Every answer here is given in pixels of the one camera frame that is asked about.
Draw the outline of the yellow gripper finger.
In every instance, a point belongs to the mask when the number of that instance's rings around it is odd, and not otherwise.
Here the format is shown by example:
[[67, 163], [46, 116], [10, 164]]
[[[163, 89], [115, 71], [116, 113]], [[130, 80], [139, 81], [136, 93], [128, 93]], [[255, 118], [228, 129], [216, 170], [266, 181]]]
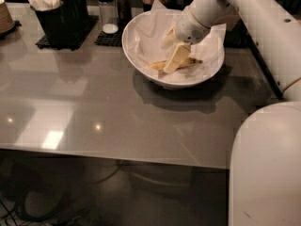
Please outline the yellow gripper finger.
[[189, 57], [191, 53], [191, 46], [187, 43], [177, 43], [172, 55], [166, 61], [166, 65], [163, 68], [165, 73], [175, 72]]
[[173, 46], [174, 44], [179, 43], [180, 41], [176, 37], [176, 28], [175, 26], [171, 26], [166, 34], [163, 36], [161, 41], [161, 48], [168, 49], [169, 47]]

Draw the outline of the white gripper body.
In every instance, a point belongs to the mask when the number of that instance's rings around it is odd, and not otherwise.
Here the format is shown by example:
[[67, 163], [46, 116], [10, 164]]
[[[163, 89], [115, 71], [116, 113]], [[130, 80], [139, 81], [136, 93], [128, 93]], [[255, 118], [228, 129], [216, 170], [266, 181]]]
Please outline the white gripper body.
[[200, 24], [195, 18], [190, 7], [186, 7], [182, 11], [175, 25], [175, 36], [178, 40], [198, 44], [210, 33], [210, 28]]

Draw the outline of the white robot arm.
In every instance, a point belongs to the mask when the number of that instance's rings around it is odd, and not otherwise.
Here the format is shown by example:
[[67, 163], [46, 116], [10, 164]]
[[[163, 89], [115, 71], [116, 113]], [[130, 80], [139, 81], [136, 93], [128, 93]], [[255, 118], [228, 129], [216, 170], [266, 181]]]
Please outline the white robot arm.
[[232, 9], [284, 100], [257, 110], [236, 135], [228, 226], [301, 226], [301, 24], [275, 0], [193, 0], [163, 45], [202, 41]]

